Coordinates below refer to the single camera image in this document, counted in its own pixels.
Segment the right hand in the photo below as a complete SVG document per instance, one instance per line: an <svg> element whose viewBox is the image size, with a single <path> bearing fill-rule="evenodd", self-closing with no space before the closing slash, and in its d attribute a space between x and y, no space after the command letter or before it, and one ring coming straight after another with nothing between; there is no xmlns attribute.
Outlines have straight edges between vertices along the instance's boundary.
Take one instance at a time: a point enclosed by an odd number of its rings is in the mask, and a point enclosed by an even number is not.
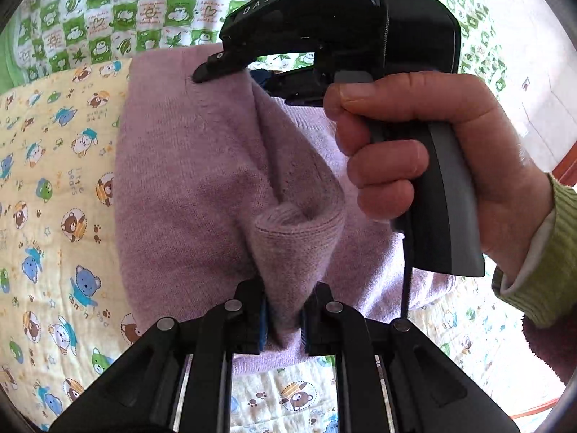
<svg viewBox="0 0 577 433"><path fill-rule="evenodd" d="M421 71L372 83L333 84L324 110L336 124L336 142L348 158L358 205L378 221L408 210L414 198L410 182L426 171L430 158L416 140L371 143L364 120L451 122L474 179L482 249L510 280L516 279L534 234L554 208L554 193L482 80Z"/></svg>

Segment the green knit sleeve forearm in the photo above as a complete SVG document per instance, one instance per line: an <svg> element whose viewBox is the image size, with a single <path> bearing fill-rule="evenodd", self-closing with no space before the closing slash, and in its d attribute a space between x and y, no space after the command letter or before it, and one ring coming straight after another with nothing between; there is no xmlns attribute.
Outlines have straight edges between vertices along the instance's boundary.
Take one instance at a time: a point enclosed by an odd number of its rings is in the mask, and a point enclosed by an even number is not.
<svg viewBox="0 0 577 433"><path fill-rule="evenodd" d="M548 176L554 209L534 233L516 277L497 268L492 289L536 327L549 328L576 305L576 192Z"/></svg>

